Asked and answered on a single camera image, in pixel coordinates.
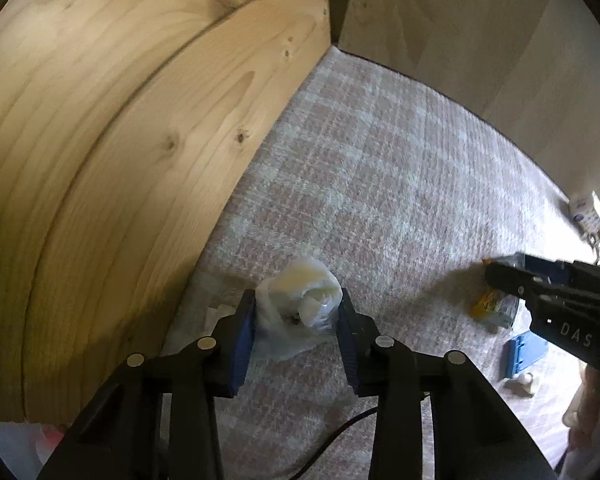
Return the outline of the cardboard box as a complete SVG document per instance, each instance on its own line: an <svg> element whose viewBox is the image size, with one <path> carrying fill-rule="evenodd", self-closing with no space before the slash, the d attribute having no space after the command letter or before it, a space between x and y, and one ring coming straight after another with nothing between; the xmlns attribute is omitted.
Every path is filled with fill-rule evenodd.
<svg viewBox="0 0 600 480"><path fill-rule="evenodd" d="M600 196L600 25L582 0L349 0L338 46L467 108Z"/></svg>

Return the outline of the tan keychain with metal rings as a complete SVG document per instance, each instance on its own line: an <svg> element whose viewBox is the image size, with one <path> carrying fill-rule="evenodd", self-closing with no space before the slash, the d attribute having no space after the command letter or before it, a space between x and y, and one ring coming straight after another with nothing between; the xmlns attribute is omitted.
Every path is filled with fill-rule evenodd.
<svg viewBox="0 0 600 480"><path fill-rule="evenodd" d="M470 316L490 330L510 330L516 320L519 298L486 284L480 299L470 308Z"/></svg>

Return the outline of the blue plastic clip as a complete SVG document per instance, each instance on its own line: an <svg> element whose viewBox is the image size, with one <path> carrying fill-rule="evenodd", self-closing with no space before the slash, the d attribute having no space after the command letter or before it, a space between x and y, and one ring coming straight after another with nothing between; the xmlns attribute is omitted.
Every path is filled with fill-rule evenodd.
<svg viewBox="0 0 600 480"><path fill-rule="evenodd" d="M546 356L548 342L531 330L506 342L504 349L504 376L514 378Z"/></svg>

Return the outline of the white small object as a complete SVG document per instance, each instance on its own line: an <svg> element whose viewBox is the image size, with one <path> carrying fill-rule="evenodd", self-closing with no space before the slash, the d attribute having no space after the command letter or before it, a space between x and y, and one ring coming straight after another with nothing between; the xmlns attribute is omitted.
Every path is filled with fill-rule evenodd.
<svg viewBox="0 0 600 480"><path fill-rule="evenodd" d="M507 378L504 382L504 388L512 392L515 396L522 398L532 398L538 392L539 384L531 372L521 372L515 377Z"/></svg>

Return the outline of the white plastic bag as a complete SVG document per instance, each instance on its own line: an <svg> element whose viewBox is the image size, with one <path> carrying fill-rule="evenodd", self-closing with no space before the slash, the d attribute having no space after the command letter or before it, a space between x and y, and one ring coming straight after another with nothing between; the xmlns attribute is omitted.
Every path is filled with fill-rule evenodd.
<svg viewBox="0 0 600 480"><path fill-rule="evenodd" d="M298 258L256 288L259 360L286 361L335 335L343 291L321 261Z"/></svg>

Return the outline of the white tissue pack with icons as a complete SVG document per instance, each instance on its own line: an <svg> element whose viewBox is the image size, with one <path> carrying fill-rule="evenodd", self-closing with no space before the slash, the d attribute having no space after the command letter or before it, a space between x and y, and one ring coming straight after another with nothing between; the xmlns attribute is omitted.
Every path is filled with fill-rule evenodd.
<svg viewBox="0 0 600 480"><path fill-rule="evenodd" d="M600 232L600 198L595 191L572 198L569 210L572 220L584 234Z"/></svg>

